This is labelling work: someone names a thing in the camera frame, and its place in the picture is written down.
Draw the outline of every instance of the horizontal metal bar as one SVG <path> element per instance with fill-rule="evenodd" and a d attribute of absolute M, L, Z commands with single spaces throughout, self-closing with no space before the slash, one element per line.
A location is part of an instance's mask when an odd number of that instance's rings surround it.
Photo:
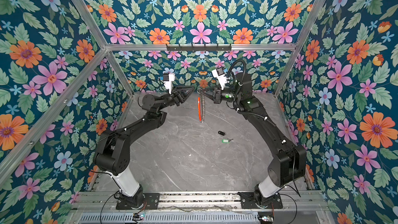
<path fill-rule="evenodd" d="M 315 0 L 314 1 L 314 6 L 312 7 L 310 14 L 308 15 L 307 20 L 305 21 L 304 26 L 301 29 L 300 35 L 297 38 L 297 48 L 291 54 L 288 62 L 285 65 L 285 69 L 283 70 L 281 77 L 279 78 L 278 87 L 274 91 L 274 95 L 278 96 L 279 92 L 282 90 L 282 87 L 285 84 L 287 78 L 289 77 L 289 73 L 295 64 L 295 60 L 299 56 L 301 49 L 304 46 L 304 43 L 305 43 L 306 39 L 308 38 L 308 35 L 310 34 L 310 31 L 311 31 L 312 27 L 314 26 L 314 23 L 319 15 L 319 12 L 321 11 L 321 9 L 323 7 L 325 1 L 326 0 Z"/>
<path fill-rule="evenodd" d="M 285 51 L 293 51 L 296 49 L 295 44 L 232 44 L 231 48 L 229 45 L 219 45 L 219 51 L 223 51 L 221 47 L 227 46 L 229 50 L 285 50 Z M 191 44 L 182 44 L 182 45 L 160 45 L 160 44 L 108 44 L 106 45 L 107 51 L 140 51 L 140 50 L 160 50 L 160 51 L 167 51 L 172 48 L 174 51 L 196 51 L 196 50 L 209 50 L 212 51 L 217 47 L 217 44 L 194 44 L 193 49 Z"/>
<path fill-rule="evenodd" d="M 105 49 L 100 49 L 97 52 L 93 59 L 58 96 L 55 102 L 38 119 L 32 128 L 30 128 L 29 132 L 27 132 L 22 140 L 3 159 L 3 161 L 0 163 L 0 188 L 2 187 L 3 183 L 8 180 L 9 176 L 15 171 L 21 161 L 29 154 L 40 137 L 43 136 L 43 134 L 47 131 L 48 126 L 54 122 L 54 120 L 67 104 L 67 101 L 73 98 L 73 95 L 87 80 L 88 76 L 91 75 L 94 69 L 101 63 L 105 54 Z"/>
<path fill-rule="evenodd" d="M 117 63 L 115 55 L 113 54 L 113 52 L 108 51 L 106 57 L 108 59 L 108 62 L 111 64 L 111 67 L 113 68 L 120 83 L 122 83 L 124 89 L 126 90 L 128 96 L 132 97 L 134 92 L 127 80 L 125 73 L 122 71 L 122 68 L 120 67 L 119 63 Z"/>
<path fill-rule="evenodd" d="M 91 13 L 88 11 L 87 4 L 84 0 L 72 0 L 73 5 L 76 7 L 77 11 L 80 13 L 84 23 L 87 25 L 94 39 L 98 43 L 100 48 L 104 48 L 107 44 L 105 37 L 102 35 L 100 28 L 94 21 Z"/>

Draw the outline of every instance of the marble surface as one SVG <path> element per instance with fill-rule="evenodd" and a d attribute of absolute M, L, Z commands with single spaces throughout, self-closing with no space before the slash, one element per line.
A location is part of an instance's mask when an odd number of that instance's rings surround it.
<path fill-rule="evenodd" d="M 123 126 L 145 114 L 137 104 L 137 96 L 134 95 Z M 286 124 L 273 95 L 255 96 L 286 135 Z M 200 123 L 197 98 L 195 93 L 179 107 L 165 108 L 166 122 L 132 144 L 130 163 L 135 168 L 132 172 L 135 179 L 144 191 L 252 191 L 267 177 L 267 167 L 272 161 L 269 148 L 257 130 L 225 102 L 218 105 L 206 99 L 205 121 Z M 219 130 L 226 132 L 226 136 L 219 135 Z M 233 140 L 222 143 L 224 138 Z M 296 184 L 298 189 L 306 189 L 303 177 Z M 98 176 L 93 188 L 117 189 L 104 174 Z"/>

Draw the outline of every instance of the pink flower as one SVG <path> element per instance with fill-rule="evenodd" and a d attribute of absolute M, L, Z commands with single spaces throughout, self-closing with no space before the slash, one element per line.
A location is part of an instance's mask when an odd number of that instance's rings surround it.
<path fill-rule="evenodd" d="M 61 79 L 65 79 L 67 77 L 67 72 L 60 71 L 57 73 L 57 65 L 55 62 L 50 62 L 50 71 L 42 65 L 39 65 L 38 68 L 44 76 L 37 75 L 33 77 L 32 81 L 40 85 L 46 83 L 43 87 L 44 95 L 50 95 L 52 93 L 52 88 L 54 88 L 57 93 L 62 93 L 65 90 L 67 85 L 65 82 L 61 81 Z"/>
<path fill-rule="evenodd" d="M 220 31 L 226 30 L 227 26 L 228 26 L 228 24 L 225 22 L 225 20 L 222 20 L 222 22 L 218 21 L 217 28 L 220 28 Z"/>
<path fill-rule="evenodd" d="M 58 64 L 57 68 L 66 69 L 65 66 L 69 65 L 69 63 L 67 63 L 65 60 L 66 58 L 64 56 L 63 57 L 57 56 L 57 59 L 54 60 L 54 62 Z"/>
<path fill-rule="evenodd" d="M 331 67 L 334 68 L 334 64 L 337 62 L 337 59 L 335 58 L 335 55 L 333 55 L 332 57 L 328 57 L 328 62 L 326 62 L 326 65 L 328 65 L 328 69 L 330 69 Z"/>
<path fill-rule="evenodd" d="M 117 122 L 117 120 L 113 120 L 113 123 L 111 125 L 110 130 L 114 131 L 117 128 L 117 125 L 119 124 L 119 122 Z"/>
<path fill-rule="evenodd" d="M 381 168 L 380 164 L 377 161 L 373 160 L 373 158 L 377 157 L 376 151 L 370 151 L 368 153 L 368 148 L 366 148 L 364 144 L 361 146 L 361 151 L 362 152 L 360 152 L 359 150 L 354 151 L 355 155 L 360 157 L 357 160 L 357 165 L 363 166 L 365 164 L 365 169 L 368 173 L 372 172 L 372 166 L 375 167 L 376 169 Z"/>
<path fill-rule="evenodd" d="M 185 60 L 183 62 L 181 62 L 181 67 L 184 67 L 185 69 L 187 67 L 191 67 L 190 65 L 191 63 L 187 61 L 187 59 L 185 58 Z"/>
<path fill-rule="evenodd" d="M 111 43 L 119 42 L 120 44 L 125 44 L 125 41 L 131 40 L 128 36 L 123 35 L 125 33 L 125 30 L 123 27 L 118 27 L 116 30 L 116 27 L 112 23 L 109 22 L 108 28 L 110 28 L 110 30 L 105 29 L 103 31 L 105 32 L 105 34 L 112 36 Z"/>
<path fill-rule="evenodd" d="M 303 59 L 304 59 L 304 55 L 298 54 L 298 57 L 296 58 L 295 62 L 296 62 L 296 68 L 298 68 L 299 70 L 301 69 L 301 66 L 304 65 Z"/>
<path fill-rule="evenodd" d="M 314 72 L 311 70 L 312 70 L 312 65 L 310 65 L 309 67 L 308 65 L 305 66 L 305 71 L 302 72 L 304 75 L 304 80 L 308 81 L 311 80 L 311 76 L 314 74 Z"/>
<path fill-rule="evenodd" d="M 284 43 L 286 42 L 292 42 L 293 37 L 291 35 L 296 34 L 299 29 L 292 29 L 293 28 L 293 22 L 290 22 L 286 25 L 286 28 L 283 28 L 282 26 L 278 27 L 278 33 L 279 35 L 275 35 L 272 40 L 276 41 L 279 40 L 278 43 Z"/>
<path fill-rule="evenodd" d="M 132 29 L 130 26 L 129 27 L 124 27 L 125 29 L 125 34 L 128 34 L 129 37 L 135 37 L 135 29 Z"/>
<path fill-rule="evenodd" d="M 97 77 L 96 77 L 97 74 L 98 74 L 98 72 L 97 72 L 96 70 L 94 70 L 94 71 L 91 73 L 91 75 L 88 76 L 88 81 L 89 81 L 89 82 L 90 82 L 91 80 L 96 81 L 96 80 L 97 80 Z"/>
<path fill-rule="evenodd" d="M 252 56 L 256 56 L 255 50 L 245 50 L 243 56 L 247 56 L 250 59 Z"/>
<path fill-rule="evenodd" d="M 145 61 L 144 61 L 144 65 L 145 65 L 145 67 L 149 67 L 149 68 L 151 68 L 152 66 L 153 66 L 153 63 L 152 63 L 152 61 L 151 60 L 147 60 L 147 59 L 145 59 Z"/>
<path fill-rule="evenodd" d="M 15 176 L 20 177 L 22 173 L 26 169 L 34 169 L 35 168 L 35 163 L 31 162 L 32 160 L 35 160 L 39 156 L 39 153 L 35 152 L 27 156 L 22 162 L 19 164 L 17 169 L 15 170 Z"/>
<path fill-rule="evenodd" d="M 174 61 L 177 60 L 177 57 L 181 57 L 181 54 L 178 53 L 178 51 L 166 51 L 167 58 L 173 58 Z"/>
<path fill-rule="evenodd" d="M 36 179 L 33 181 L 33 179 L 30 177 L 26 181 L 26 185 L 21 185 L 19 187 L 19 191 L 21 194 L 19 195 L 18 199 L 21 200 L 23 197 L 26 196 L 27 199 L 32 198 L 33 192 L 36 192 L 40 189 L 40 186 L 36 186 L 40 182 L 40 179 Z"/>
<path fill-rule="evenodd" d="M 158 57 L 162 57 L 162 55 L 160 54 L 160 50 L 150 50 L 148 52 L 149 52 L 148 56 L 153 57 L 155 60 L 157 60 Z"/>
<path fill-rule="evenodd" d="M 91 95 L 91 97 L 96 97 L 98 95 L 98 88 L 96 88 L 94 85 L 92 87 L 87 88 L 89 90 L 88 94 Z"/>
<path fill-rule="evenodd" d="M 324 120 L 324 124 L 321 124 L 323 127 L 323 132 L 326 132 L 327 135 L 330 135 L 330 132 L 333 131 L 333 128 L 331 127 L 331 122 L 327 122 Z"/>
<path fill-rule="evenodd" d="M 35 83 L 33 81 L 29 82 L 28 84 L 24 84 L 22 85 L 23 88 L 26 89 L 25 92 L 23 92 L 24 95 L 30 95 L 32 96 L 32 98 L 36 98 L 36 94 L 41 94 L 41 91 L 39 90 L 40 85 L 35 85 Z"/>
<path fill-rule="evenodd" d="M 72 128 L 74 127 L 74 124 L 72 124 L 70 121 L 65 123 L 62 123 L 62 128 L 61 128 L 61 132 L 64 132 L 64 135 L 66 136 L 68 133 L 72 133 Z"/>
<path fill-rule="evenodd" d="M 210 38 L 208 37 L 208 35 L 210 35 L 212 33 L 211 29 L 206 29 L 205 30 L 205 25 L 202 22 L 199 22 L 197 25 L 198 29 L 192 29 L 189 32 L 191 32 L 192 35 L 196 36 L 192 39 L 193 43 L 197 43 L 200 41 L 200 43 L 202 44 L 203 42 L 210 42 Z"/>
<path fill-rule="evenodd" d="M 174 27 L 176 28 L 176 30 L 180 30 L 182 31 L 182 28 L 185 28 L 185 25 L 182 24 L 182 21 L 178 21 L 176 20 L 175 23 L 173 23 Z"/>
<path fill-rule="evenodd" d="M 373 89 L 376 86 L 376 82 L 371 83 L 370 79 L 366 80 L 365 83 L 361 83 L 360 86 L 362 87 L 359 92 L 360 93 L 365 93 L 365 97 L 369 96 L 369 93 L 374 94 L 376 91 Z"/>
<path fill-rule="evenodd" d="M 366 192 L 368 194 L 371 193 L 371 191 L 368 188 L 371 185 L 371 183 L 368 181 L 364 181 L 362 174 L 359 175 L 359 178 L 357 176 L 354 176 L 354 179 L 356 181 L 354 183 L 354 186 L 359 188 L 359 191 L 361 192 L 361 194 L 363 194 L 364 192 Z"/>
<path fill-rule="evenodd" d="M 311 94 L 310 89 L 311 89 L 311 87 L 309 87 L 307 85 L 303 88 L 303 92 L 302 93 L 303 93 L 303 95 L 305 97 L 308 97 Z"/>
<path fill-rule="evenodd" d="M 337 127 L 340 128 L 342 131 L 339 131 L 337 135 L 339 137 L 344 136 L 344 141 L 346 144 L 349 143 L 349 139 L 352 138 L 353 140 L 357 140 L 357 136 L 353 133 L 357 129 L 355 124 L 348 125 L 348 119 L 344 120 L 344 125 L 342 123 L 337 123 Z"/>
<path fill-rule="evenodd" d="M 278 33 L 277 32 L 277 27 L 271 26 L 271 28 L 267 29 L 268 33 L 267 36 L 271 35 L 273 37 L 274 34 Z"/>
<path fill-rule="evenodd" d="M 53 138 L 54 133 L 50 132 L 54 130 L 55 124 L 51 124 L 49 128 L 47 129 L 46 133 L 43 134 L 43 136 L 40 137 L 40 143 L 44 144 L 47 141 L 47 138 Z"/>
<path fill-rule="evenodd" d="M 256 59 L 253 60 L 253 66 L 254 67 L 260 67 L 261 66 L 260 58 L 258 58 L 257 60 Z"/>
<path fill-rule="evenodd" d="M 225 67 L 224 61 L 221 61 L 220 59 L 217 62 L 215 62 L 215 64 L 216 64 L 216 68 Z"/>
<path fill-rule="evenodd" d="M 328 71 L 328 77 L 333 79 L 329 82 L 328 88 L 334 88 L 336 86 L 336 92 L 338 94 L 343 91 L 343 83 L 348 86 L 352 84 L 351 78 L 349 76 L 345 76 L 351 71 L 351 64 L 345 65 L 343 69 L 341 69 L 341 63 L 339 61 L 336 62 L 335 71 Z"/>
<path fill-rule="evenodd" d="M 224 57 L 228 57 L 228 60 L 231 61 L 232 58 L 237 58 L 238 56 L 236 55 L 237 53 L 239 53 L 238 50 L 231 50 L 228 53 L 224 54 Z"/>
<path fill-rule="evenodd" d="M 71 195 L 71 200 L 69 201 L 69 203 L 70 204 L 73 204 L 75 201 L 78 201 L 79 200 L 79 192 L 76 192 L 76 193 L 74 193 L 74 194 L 72 194 Z"/>
<path fill-rule="evenodd" d="M 290 126 L 290 131 L 292 132 L 292 134 L 293 134 L 293 142 L 295 143 L 295 144 L 298 144 L 299 143 L 299 138 L 297 137 L 297 135 L 299 134 L 299 131 L 297 130 L 297 129 L 295 129 L 295 127 L 293 126 L 293 124 L 292 125 L 290 125 L 289 124 L 289 126 Z"/>
<path fill-rule="evenodd" d="M 106 65 L 106 63 L 107 63 L 107 59 L 106 58 L 103 58 L 102 59 L 102 61 L 101 61 L 101 63 L 99 64 L 99 68 L 101 69 L 101 70 L 103 70 L 104 68 L 107 68 L 108 66 Z"/>

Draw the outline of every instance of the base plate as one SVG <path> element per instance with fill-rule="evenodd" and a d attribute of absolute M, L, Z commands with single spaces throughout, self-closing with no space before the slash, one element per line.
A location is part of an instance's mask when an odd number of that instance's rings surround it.
<path fill-rule="evenodd" d="M 282 201 L 281 201 L 281 196 L 278 194 L 274 198 L 275 200 L 272 201 L 268 206 L 262 207 L 258 206 L 256 204 L 256 201 L 254 200 L 254 192 L 238 192 L 238 195 L 240 195 L 240 203 L 242 206 L 242 209 L 253 209 L 253 208 L 264 208 L 264 209 L 281 209 L 283 208 Z"/>
<path fill-rule="evenodd" d="M 158 208 L 158 204 L 159 204 L 159 197 L 160 194 L 159 193 L 145 193 L 144 194 L 144 204 L 146 202 L 145 205 L 145 209 L 148 210 L 153 210 L 153 209 L 157 209 Z M 116 209 L 117 210 L 131 210 L 134 209 L 131 207 L 131 204 L 129 202 L 127 202 L 126 200 L 124 200 L 123 198 L 120 199 L 120 202 L 117 202 L 116 205 Z"/>

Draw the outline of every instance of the orange flower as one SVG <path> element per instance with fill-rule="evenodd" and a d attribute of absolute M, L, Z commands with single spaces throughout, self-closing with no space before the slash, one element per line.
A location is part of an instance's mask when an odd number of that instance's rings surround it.
<path fill-rule="evenodd" d="M 352 221 L 349 218 L 347 218 L 347 215 L 344 213 L 339 213 L 337 215 L 337 222 L 339 224 L 352 224 Z"/>
<path fill-rule="evenodd" d="M 88 43 L 86 39 L 78 40 L 78 46 L 76 46 L 76 51 L 79 52 L 80 59 L 84 60 L 85 62 L 91 61 L 94 56 L 94 50 L 91 43 Z"/>
<path fill-rule="evenodd" d="M 98 166 L 97 166 L 97 165 L 94 165 L 92 171 L 88 172 L 87 183 L 90 183 L 90 182 L 93 180 L 94 175 L 96 174 L 95 172 L 97 172 L 97 171 L 99 171 L 99 170 L 100 170 L 100 169 L 98 168 Z"/>
<path fill-rule="evenodd" d="M 116 22 L 116 13 L 115 10 L 112 9 L 111 7 L 108 7 L 107 5 L 99 5 L 99 10 L 98 12 L 101 14 L 101 17 L 108 22 Z"/>
<path fill-rule="evenodd" d="M 251 36 L 253 32 L 248 30 L 248 28 L 242 28 L 242 30 L 237 30 L 236 35 L 232 39 L 234 39 L 234 44 L 249 44 L 251 40 L 253 40 L 253 36 Z"/>
<path fill-rule="evenodd" d="M 57 211 L 58 208 L 59 208 L 59 205 L 60 205 L 60 202 L 56 202 L 56 203 L 51 207 L 51 211 L 52 211 L 52 212 Z"/>
<path fill-rule="evenodd" d="M 368 55 L 367 50 L 369 50 L 369 44 L 365 44 L 365 40 L 361 40 L 361 42 L 354 42 L 352 44 L 352 47 L 348 49 L 348 55 L 347 55 L 347 60 L 351 64 L 360 64 L 362 62 L 362 59 L 365 59 L 366 56 Z"/>
<path fill-rule="evenodd" d="M 14 142 L 19 143 L 23 138 L 22 134 L 29 130 L 28 125 L 23 123 L 25 120 L 19 116 L 12 119 L 11 114 L 0 115 L 0 146 L 3 151 L 14 148 Z"/>
<path fill-rule="evenodd" d="M 135 84 L 136 84 L 137 87 L 139 87 L 139 88 L 145 88 L 145 87 L 147 87 L 147 84 L 146 84 L 144 81 L 141 81 L 141 80 L 136 80 L 136 81 L 135 81 Z"/>
<path fill-rule="evenodd" d="M 291 7 L 286 9 L 286 12 L 283 14 L 285 21 L 293 22 L 296 18 L 299 17 L 301 13 L 301 5 L 300 4 L 292 4 Z"/>
<path fill-rule="evenodd" d="M 207 18 L 206 13 L 207 10 L 203 5 L 197 5 L 196 9 L 193 10 L 193 13 L 195 14 L 194 17 L 196 20 L 199 22 L 203 22 Z"/>
<path fill-rule="evenodd" d="M 312 40 L 310 44 L 307 46 L 307 51 L 305 52 L 306 61 L 313 62 L 318 57 L 319 52 L 319 42 L 318 40 Z"/>
<path fill-rule="evenodd" d="M 384 58 L 382 54 L 378 54 L 377 56 L 375 56 L 373 58 L 373 64 L 375 64 L 376 66 L 381 66 L 383 65 L 384 62 Z"/>
<path fill-rule="evenodd" d="M 187 5 L 183 5 L 183 6 L 181 7 L 181 11 L 182 11 L 182 12 L 188 12 L 188 6 L 187 6 Z"/>
<path fill-rule="evenodd" d="M 299 118 L 297 120 L 296 127 L 297 127 L 297 130 L 299 132 L 303 132 L 304 131 L 305 123 L 304 123 L 304 121 L 301 118 Z"/>
<path fill-rule="evenodd" d="M 207 84 L 208 84 L 208 82 L 206 80 L 204 80 L 204 79 L 199 82 L 199 86 L 202 87 L 202 88 L 207 87 Z"/>
<path fill-rule="evenodd" d="M 155 28 L 155 30 L 151 30 L 149 32 L 151 36 L 149 39 L 153 42 L 153 44 L 169 44 L 170 37 L 169 35 L 166 35 L 165 30 L 160 30 L 159 28 Z"/>
<path fill-rule="evenodd" d="M 315 182 L 315 178 L 314 178 L 314 172 L 312 171 L 312 169 L 310 169 L 310 166 L 308 164 L 305 165 L 305 167 L 308 170 L 308 174 L 310 174 L 310 179 L 312 182 Z"/>
<path fill-rule="evenodd" d="M 379 24 L 379 27 L 377 28 L 377 31 L 379 33 L 386 32 L 390 29 L 391 26 L 392 24 L 390 22 L 381 22 L 381 24 Z"/>
<path fill-rule="evenodd" d="M 13 60 L 17 60 L 15 63 L 23 67 L 26 65 L 27 68 L 33 68 L 33 65 L 38 65 L 42 59 L 41 53 L 38 47 L 35 47 L 32 42 L 18 41 L 18 46 L 11 45 L 10 57 Z"/>
<path fill-rule="evenodd" d="M 261 87 L 269 87 L 269 86 L 271 86 L 271 84 L 272 84 L 272 81 L 271 80 L 265 80 L 265 81 L 262 81 L 261 82 Z"/>
<path fill-rule="evenodd" d="M 122 104 L 122 112 L 124 112 L 124 109 L 126 109 L 126 106 L 127 106 L 127 102 L 125 101 L 125 102 Z"/>
<path fill-rule="evenodd" d="M 218 8 L 218 6 L 217 5 L 213 5 L 212 7 L 211 7 L 211 11 L 212 12 L 218 12 L 220 9 Z"/>
<path fill-rule="evenodd" d="M 102 132 L 104 132 L 108 127 L 107 121 L 104 118 L 100 119 L 96 127 L 97 127 L 96 132 L 98 133 L 98 135 L 101 135 Z"/>
<path fill-rule="evenodd" d="M 364 131 L 362 137 L 365 141 L 371 141 L 371 146 L 380 148 L 380 143 L 387 148 L 392 146 L 391 139 L 398 138 L 398 131 L 390 127 L 395 126 L 395 122 L 391 117 L 385 119 L 381 112 L 374 112 L 373 117 L 368 113 L 363 117 L 365 122 L 361 122 L 359 128 Z"/>

